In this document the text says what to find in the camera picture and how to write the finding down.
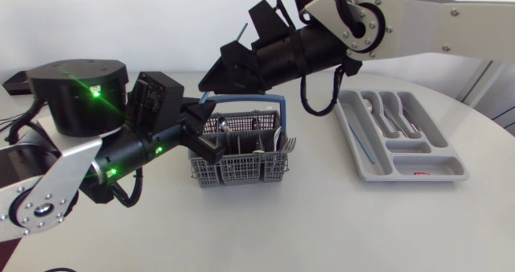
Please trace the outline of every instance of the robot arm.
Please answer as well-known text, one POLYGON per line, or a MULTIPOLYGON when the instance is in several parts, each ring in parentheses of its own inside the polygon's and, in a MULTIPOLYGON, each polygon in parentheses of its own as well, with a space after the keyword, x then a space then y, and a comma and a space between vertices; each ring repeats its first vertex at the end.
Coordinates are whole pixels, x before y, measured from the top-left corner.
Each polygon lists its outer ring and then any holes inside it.
POLYGON ((295 29, 282 3, 249 11, 259 39, 248 50, 223 46, 200 91, 264 93, 275 85, 361 61, 438 52, 515 63, 509 45, 515 3, 452 0, 295 0, 305 27, 295 29), (286 25, 276 13, 280 10, 286 25))
POLYGON ((126 103, 125 65, 67 60, 27 72, 35 104, 0 150, 0 241, 57 226, 80 189, 106 204, 130 207, 142 189, 142 167, 183 145, 210 163, 224 148, 199 137, 215 102, 183 97, 183 86, 161 72, 141 72, 126 103), (51 117, 29 123, 47 102, 51 117), (18 129, 31 130, 18 140, 18 129), (133 195, 117 184, 136 171, 133 195))
MULTIPOLYGON (((341 77, 356 74, 363 60, 440 52, 515 63, 509 48, 513 3, 295 2, 305 27, 294 26, 280 0, 276 7, 258 3, 250 10, 259 34, 252 50, 237 41, 223 46, 200 91, 264 93, 302 77, 306 107, 306 75, 336 65, 333 95, 341 77)), ((210 163, 223 155, 222 147, 199 137, 215 103, 183 97, 183 86, 160 72, 140 73, 128 102, 125 65, 117 61, 68 60, 27 75, 37 104, 13 125, 13 145, 0 150, 0 241, 55 227, 71 212, 78 189, 96 203, 117 197, 125 206, 135 204, 142 167, 175 146, 187 146, 210 163), (41 102, 52 117, 30 124, 41 102), (35 131, 18 139, 23 125, 35 131), (134 171, 128 197, 116 182, 134 171)))

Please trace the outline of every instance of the white wall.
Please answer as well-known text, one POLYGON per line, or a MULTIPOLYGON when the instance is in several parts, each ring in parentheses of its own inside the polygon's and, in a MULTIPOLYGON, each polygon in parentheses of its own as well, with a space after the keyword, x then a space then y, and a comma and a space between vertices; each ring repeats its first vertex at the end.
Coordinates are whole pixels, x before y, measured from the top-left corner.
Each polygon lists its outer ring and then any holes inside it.
MULTIPOLYGON (((219 56, 220 46, 250 22, 247 10, 259 1, 0 0, 0 80, 21 69, 71 58, 117 59, 133 72, 205 71, 219 56)), ((283 1, 296 18, 294 0, 283 1)), ((249 27, 242 42, 256 38, 249 27)), ((455 96, 478 63, 429 54, 367 62, 363 70, 455 96)))

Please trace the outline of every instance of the cutlery tray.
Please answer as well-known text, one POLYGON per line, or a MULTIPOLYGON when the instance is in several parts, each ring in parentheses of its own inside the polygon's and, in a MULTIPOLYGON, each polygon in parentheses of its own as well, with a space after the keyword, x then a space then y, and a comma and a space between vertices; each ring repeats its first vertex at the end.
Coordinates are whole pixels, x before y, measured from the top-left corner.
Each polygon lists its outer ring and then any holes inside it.
POLYGON ((209 100, 217 103, 235 101, 270 101, 280 104, 277 111, 251 111, 241 113, 214 113, 204 125, 202 137, 217 146, 224 146, 220 162, 211 165, 193 151, 188 151, 192 165, 192 178, 198 179, 202 188, 247 183, 280 182, 288 171, 288 154, 280 152, 286 141, 286 102, 276 95, 215 96, 209 100), (223 116, 231 133, 218 127, 218 118, 223 116), (259 121, 259 129, 253 130, 253 120, 259 121), (278 145, 274 136, 280 128, 278 145), (261 139, 262 152, 254 153, 256 142, 261 139))
POLYGON ((454 148, 412 93, 342 90, 335 110, 364 180, 468 179, 454 148))

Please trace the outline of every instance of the dishwasher cutlery basket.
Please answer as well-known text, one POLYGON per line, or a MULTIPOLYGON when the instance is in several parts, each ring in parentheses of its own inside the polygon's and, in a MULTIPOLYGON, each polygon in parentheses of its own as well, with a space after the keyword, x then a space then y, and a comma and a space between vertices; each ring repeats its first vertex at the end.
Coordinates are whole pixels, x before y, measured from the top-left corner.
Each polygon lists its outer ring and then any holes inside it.
POLYGON ((209 100, 216 103, 238 101, 264 101, 279 103, 279 112, 275 110, 251 111, 241 113, 214 113, 204 125, 202 137, 218 146, 225 147, 225 154, 220 162, 211 165, 195 152, 189 150, 192 165, 192 178, 199 180, 202 188, 215 187, 220 184, 237 185, 246 183, 278 182, 288 171, 288 155, 280 152, 280 147, 287 140, 286 136, 286 101, 278 95, 214 96, 209 100), (218 118, 223 116, 232 132, 224 133, 218 126, 218 118), (258 121, 253 130, 253 122, 258 121), (275 146, 274 135, 281 128, 278 145, 275 146), (253 153, 256 142, 262 140, 262 153, 253 153))

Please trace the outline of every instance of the white table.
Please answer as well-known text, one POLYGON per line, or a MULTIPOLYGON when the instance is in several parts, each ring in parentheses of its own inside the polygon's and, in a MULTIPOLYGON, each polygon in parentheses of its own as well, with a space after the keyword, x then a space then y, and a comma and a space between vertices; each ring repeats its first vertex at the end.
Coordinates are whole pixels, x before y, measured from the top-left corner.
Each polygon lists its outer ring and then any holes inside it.
MULTIPOLYGON (((202 75, 173 77, 198 97, 202 75)), ((316 109, 328 103, 331 86, 329 73, 308 79, 316 109)), ((199 188, 187 149, 177 147, 145 166, 135 207, 81 195, 61 226, 22 239, 6 271, 514 271, 515 139, 475 110, 417 85, 360 74, 345 78, 345 88, 414 93, 471 178, 364 182, 334 112, 307 114, 293 81, 271 92, 286 96, 288 134, 298 138, 281 183, 199 188)), ((249 108, 256 109, 217 110, 249 108)), ((132 180, 122 185, 131 188, 132 180)))

